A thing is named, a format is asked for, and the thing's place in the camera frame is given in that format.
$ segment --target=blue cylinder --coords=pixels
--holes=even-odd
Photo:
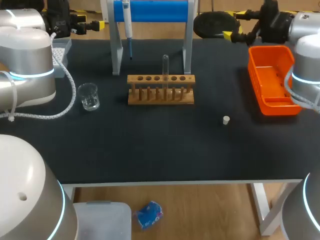
[[[114,21],[124,22],[122,1],[115,0]],[[131,0],[131,21],[140,23],[186,23],[188,1]]]

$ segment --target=test tube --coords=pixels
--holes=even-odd
[[[162,89],[168,89],[168,79],[169,79],[169,56],[163,55],[162,57]]]

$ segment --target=orange tray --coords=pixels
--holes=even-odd
[[[261,112],[267,116],[297,115],[302,108],[294,104],[284,87],[285,76],[295,63],[286,46],[252,46],[248,71]]]

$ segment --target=black tabletop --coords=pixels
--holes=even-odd
[[[128,106],[127,75],[161,74],[164,54],[170,73],[182,74],[182,40],[134,40],[131,61],[123,45],[121,75],[112,76],[109,41],[72,41],[68,69],[77,87],[98,86],[98,110],[84,111],[77,98],[55,120],[3,118],[0,134],[33,145],[63,184],[302,179],[317,165],[320,116],[263,116],[246,45],[194,40],[195,105],[170,106]],[[61,78],[54,100],[16,111],[56,114],[70,99],[69,81]]]

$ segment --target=floor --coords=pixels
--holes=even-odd
[[[102,19],[101,15],[88,14],[88,22]],[[124,26],[119,25],[125,38]],[[135,39],[177,39],[184,37],[181,23],[133,23]],[[109,39],[109,26],[101,32],[73,35],[76,39]],[[265,184],[271,199],[281,183]],[[261,237],[252,192],[248,184],[164,185],[164,186],[113,186],[83,187],[75,193],[75,202],[123,202],[132,212],[149,201],[162,206],[163,218],[150,229],[142,231],[132,221],[133,240],[283,240],[278,228],[271,237]]]

